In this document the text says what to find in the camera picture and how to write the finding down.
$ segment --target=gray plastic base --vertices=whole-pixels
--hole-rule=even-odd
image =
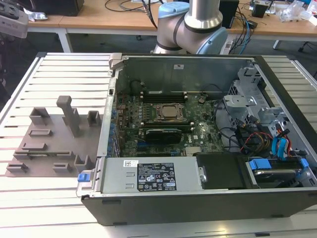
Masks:
[[[76,177],[95,166],[101,125],[89,126],[88,116],[80,115],[79,134],[74,137],[63,117],[45,116],[44,123],[30,125],[5,176]]]

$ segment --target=motherboard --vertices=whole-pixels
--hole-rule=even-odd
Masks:
[[[193,156],[223,151],[212,118],[214,101],[201,94],[184,97],[183,102],[167,102],[166,98],[118,96],[120,157]]]

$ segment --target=blue cable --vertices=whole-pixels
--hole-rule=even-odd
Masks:
[[[247,37],[246,37],[246,39],[244,40],[244,44],[243,44],[243,47],[242,47],[242,49],[241,49],[239,55],[242,54],[243,51],[245,50],[245,48],[246,48],[246,46],[247,46],[247,41],[248,41],[248,39],[249,39],[249,33],[250,33],[249,23],[248,23],[248,21],[247,21],[246,18],[244,18],[244,19],[245,19],[246,24],[247,24]]]

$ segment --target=plastic bag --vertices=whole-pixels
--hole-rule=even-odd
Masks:
[[[48,19],[44,12],[32,12],[32,11],[29,11],[25,8],[23,10],[28,15],[28,18],[30,21],[35,22],[35,20],[47,20]]]
[[[311,15],[317,15],[317,0],[312,0],[307,8],[307,12]]]
[[[303,4],[304,3],[302,1],[293,1],[293,3],[288,6],[288,8],[280,12],[279,18],[281,22],[299,20],[299,15],[305,10],[303,8]]]

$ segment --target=wooden desk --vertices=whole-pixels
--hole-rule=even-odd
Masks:
[[[306,20],[281,22],[279,17],[273,14],[265,14],[263,18],[252,17],[251,11],[248,10],[248,5],[242,8],[243,4],[248,2],[250,0],[240,0],[239,7],[248,20],[258,24],[254,30],[254,36],[317,37],[317,27]],[[231,34],[241,34],[242,28],[241,22],[235,19],[232,28],[228,29],[228,32]]]
[[[105,8],[106,0],[85,0],[84,7],[77,17],[65,16],[59,26],[64,28],[94,28],[94,29],[119,29],[137,31],[156,31],[148,16],[143,12],[114,12]],[[121,0],[112,0],[107,7],[122,10],[119,7]],[[127,2],[128,8],[142,6],[138,3]],[[152,4],[153,18],[158,18],[160,4]]]
[[[59,22],[63,16],[49,15],[47,20],[29,21],[29,27],[59,27]]]

